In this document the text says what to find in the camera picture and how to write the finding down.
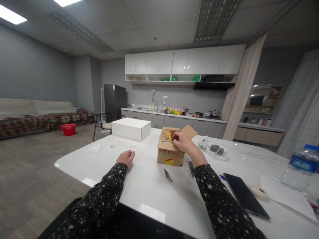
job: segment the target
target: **cardboard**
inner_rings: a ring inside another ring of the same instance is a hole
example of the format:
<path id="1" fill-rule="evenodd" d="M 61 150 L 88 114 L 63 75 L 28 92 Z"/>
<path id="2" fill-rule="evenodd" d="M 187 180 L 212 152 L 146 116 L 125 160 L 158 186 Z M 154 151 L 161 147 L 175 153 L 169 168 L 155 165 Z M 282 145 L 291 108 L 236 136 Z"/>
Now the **cardboard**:
<path id="1" fill-rule="evenodd" d="M 198 135 L 198 133 L 189 125 L 182 130 L 179 128 L 163 127 L 159 136 L 159 143 L 157 144 L 157 163 L 173 166 L 183 165 L 185 153 L 181 152 L 171 140 L 171 136 L 177 131 L 187 134 L 190 139 L 195 135 Z"/>
<path id="2" fill-rule="evenodd" d="M 151 121 L 123 118 L 112 122 L 112 134 L 142 141 L 151 133 Z"/>

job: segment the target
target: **mirror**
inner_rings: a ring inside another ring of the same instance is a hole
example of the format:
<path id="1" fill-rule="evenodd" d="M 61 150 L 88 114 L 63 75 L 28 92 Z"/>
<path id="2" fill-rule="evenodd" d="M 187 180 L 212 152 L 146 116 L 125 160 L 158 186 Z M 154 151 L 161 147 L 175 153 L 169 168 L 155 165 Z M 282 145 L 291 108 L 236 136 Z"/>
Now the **mirror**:
<path id="1" fill-rule="evenodd" d="M 270 94 L 271 84 L 254 85 L 250 91 L 248 98 L 248 105 L 251 106 L 264 106 Z"/>

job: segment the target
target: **ceiling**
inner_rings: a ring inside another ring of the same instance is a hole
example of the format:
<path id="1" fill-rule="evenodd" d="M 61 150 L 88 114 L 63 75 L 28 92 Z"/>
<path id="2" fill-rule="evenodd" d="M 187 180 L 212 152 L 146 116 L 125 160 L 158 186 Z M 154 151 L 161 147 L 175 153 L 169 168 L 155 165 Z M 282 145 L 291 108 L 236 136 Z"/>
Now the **ceiling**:
<path id="1" fill-rule="evenodd" d="M 318 0 L 243 0 L 221 40 L 194 43 L 200 0 L 83 0 L 62 8 L 53 0 L 0 0 L 28 21 L 0 23 L 23 34 L 98 59 L 123 58 L 128 53 L 192 47 L 251 44 L 267 33 L 264 47 L 319 44 Z M 47 17 L 69 15 L 109 45 L 101 53 Z"/>

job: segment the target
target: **gray carpet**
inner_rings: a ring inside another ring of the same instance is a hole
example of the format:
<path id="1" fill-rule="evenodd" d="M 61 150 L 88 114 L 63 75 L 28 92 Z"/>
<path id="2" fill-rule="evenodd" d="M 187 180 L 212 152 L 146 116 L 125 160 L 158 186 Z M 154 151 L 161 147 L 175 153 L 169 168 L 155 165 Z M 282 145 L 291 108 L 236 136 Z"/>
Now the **gray carpet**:
<path id="1" fill-rule="evenodd" d="M 55 161 L 92 143 L 94 123 L 0 141 L 0 238 L 37 238 L 89 187 L 54 166 Z M 96 140 L 109 135 L 97 128 Z"/>

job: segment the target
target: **clear plastic container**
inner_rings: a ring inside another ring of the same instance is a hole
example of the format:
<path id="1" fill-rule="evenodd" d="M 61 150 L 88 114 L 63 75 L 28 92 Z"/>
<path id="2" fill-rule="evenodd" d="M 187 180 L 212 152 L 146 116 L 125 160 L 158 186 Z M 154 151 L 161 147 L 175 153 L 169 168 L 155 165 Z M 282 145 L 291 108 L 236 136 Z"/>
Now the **clear plastic container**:
<path id="1" fill-rule="evenodd" d="M 281 183 L 297 191 L 305 191 L 310 177 L 319 168 L 319 147 L 306 144 L 304 149 L 295 151 L 281 177 Z"/>

